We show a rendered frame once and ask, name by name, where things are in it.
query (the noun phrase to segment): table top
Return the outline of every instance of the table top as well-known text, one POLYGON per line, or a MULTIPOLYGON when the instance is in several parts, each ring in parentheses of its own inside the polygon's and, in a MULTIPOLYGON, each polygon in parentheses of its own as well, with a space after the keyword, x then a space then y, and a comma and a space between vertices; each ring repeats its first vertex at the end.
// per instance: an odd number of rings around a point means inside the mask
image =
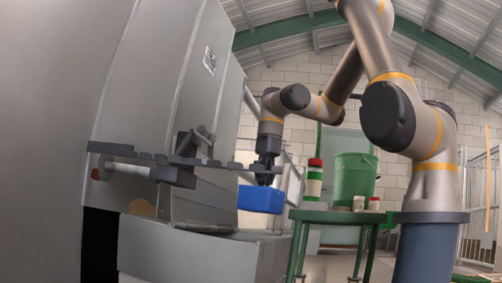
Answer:
POLYGON ((387 214, 355 212, 320 212, 291 209, 289 219, 312 224, 362 226, 387 223, 387 214))

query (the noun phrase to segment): green bucket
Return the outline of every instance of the green bucket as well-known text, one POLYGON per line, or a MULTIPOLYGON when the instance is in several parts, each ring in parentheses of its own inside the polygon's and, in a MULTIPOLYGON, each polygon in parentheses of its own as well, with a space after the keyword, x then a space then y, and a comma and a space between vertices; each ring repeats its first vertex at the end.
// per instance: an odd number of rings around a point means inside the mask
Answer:
POLYGON ((349 206, 352 211, 354 196, 365 196, 364 209, 375 191, 378 157, 360 152, 335 155, 335 187, 333 206, 349 206))

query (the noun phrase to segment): floor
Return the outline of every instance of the floor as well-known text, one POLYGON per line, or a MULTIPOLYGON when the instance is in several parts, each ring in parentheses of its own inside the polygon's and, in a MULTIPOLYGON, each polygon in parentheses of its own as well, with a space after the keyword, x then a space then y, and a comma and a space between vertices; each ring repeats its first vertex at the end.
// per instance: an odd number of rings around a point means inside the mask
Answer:
MULTIPOLYGON (((363 255, 359 276, 364 275, 368 253, 363 255)), ((376 251, 371 283, 391 283, 396 258, 385 251, 376 251)), ((356 250, 322 249, 317 256, 306 256, 304 274, 305 283, 347 283, 347 277, 352 276, 356 262, 356 250)), ((456 274, 482 273, 476 269, 455 266, 456 274)))

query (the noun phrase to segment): red lid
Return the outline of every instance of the red lid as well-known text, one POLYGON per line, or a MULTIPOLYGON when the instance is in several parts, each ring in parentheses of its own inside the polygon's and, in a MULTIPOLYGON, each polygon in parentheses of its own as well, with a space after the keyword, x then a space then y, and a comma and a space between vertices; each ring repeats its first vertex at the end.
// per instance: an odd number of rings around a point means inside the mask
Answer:
POLYGON ((309 158, 309 166, 319 166, 319 167, 322 167, 322 159, 320 159, 320 158, 309 158))

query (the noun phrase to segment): concrete block wall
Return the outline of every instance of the concrete block wall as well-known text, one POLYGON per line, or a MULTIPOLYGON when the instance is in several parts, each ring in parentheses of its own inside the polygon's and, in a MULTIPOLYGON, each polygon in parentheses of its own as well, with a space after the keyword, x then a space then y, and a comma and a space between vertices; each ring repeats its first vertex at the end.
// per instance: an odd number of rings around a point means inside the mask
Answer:
MULTIPOLYGON (((270 69, 264 64, 248 68, 245 70, 248 73, 247 86, 253 95, 261 96, 266 87, 285 87, 298 82, 317 94, 324 89, 348 46, 349 44, 344 44, 324 48, 320 55, 307 51, 271 61, 270 69)), ((488 124, 490 129, 490 145, 493 147, 502 143, 502 116, 499 113, 494 110, 485 112, 484 104, 474 97, 456 87, 448 90, 448 82, 418 65, 408 67, 407 59, 400 57, 400 60, 405 72, 416 79, 417 85, 420 82, 424 100, 428 98, 442 101, 455 111, 458 145, 467 146, 468 157, 474 157, 486 150, 485 124, 488 124)), ((354 93, 362 94, 367 84, 368 79, 363 76, 354 93)), ((345 121, 339 128, 361 130, 358 113, 360 106, 359 100, 350 99, 347 102, 345 121)), ((250 109, 244 106, 239 136, 255 138, 257 123, 250 109)), ((296 164, 306 165, 307 160, 314 155, 316 125, 317 122, 299 116, 286 117, 284 139, 287 141, 288 151, 294 154, 296 164)), ((238 145, 253 147, 255 144, 253 141, 240 140, 238 145)), ((381 198, 382 210, 400 211, 411 178, 411 160, 376 147, 374 154, 379 156, 379 174, 382 176, 376 183, 374 195, 381 198)))

